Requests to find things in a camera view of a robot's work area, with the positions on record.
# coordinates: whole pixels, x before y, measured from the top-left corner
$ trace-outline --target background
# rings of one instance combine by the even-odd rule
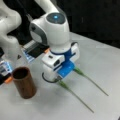
[[[32,39],[29,21],[17,0],[4,1],[22,17],[22,25],[10,34],[16,36],[19,43],[24,45]],[[44,14],[34,0],[20,1],[33,18]],[[120,48],[120,1],[57,0],[57,4],[67,14],[72,32]]]

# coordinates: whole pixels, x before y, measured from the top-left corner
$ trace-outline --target gray table surface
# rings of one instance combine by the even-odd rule
[[[79,42],[80,59],[76,62],[108,94],[105,96],[87,79],[72,72],[64,82],[95,113],[57,84],[43,81],[41,57],[30,65],[37,94],[22,99],[13,82],[0,87],[0,120],[118,120],[120,117],[120,50],[71,33]]]

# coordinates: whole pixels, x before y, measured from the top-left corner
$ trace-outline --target table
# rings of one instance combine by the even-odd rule
[[[42,79],[41,56],[30,65],[37,87],[36,95],[22,99],[14,84],[0,87],[0,120],[118,120],[120,117],[120,50],[71,33],[79,43],[76,65],[109,96],[86,78],[72,72],[64,82],[93,110],[90,112],[68,91]]]

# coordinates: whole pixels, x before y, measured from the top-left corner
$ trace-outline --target brown cup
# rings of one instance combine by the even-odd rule
[[[13,82],[24,99],[33,97],[36,93],[36,87],[33,82],[30,70],[27,67],[16,68],[12,72]]]

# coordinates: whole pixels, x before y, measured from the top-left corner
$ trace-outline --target black cable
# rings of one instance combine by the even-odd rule
[[[20,0],[16,0],[16,2],[19,4],[19,6],[21,7],[21,9],[23,9],[25,15],[28,15],[27,10],[25,9],[24,5],[22,4],[22,2]]]
[[[57,79],[55,79],[55,81],[49,81],[49,80],[47,80],[47,79],[44,77],[44,73],[42,73],[42,78],[43,78],[43,80],[45,80],[45,81],[48,82],[48,83],[56,83],[56,82],[59,81],[59,80],[57,80]]]

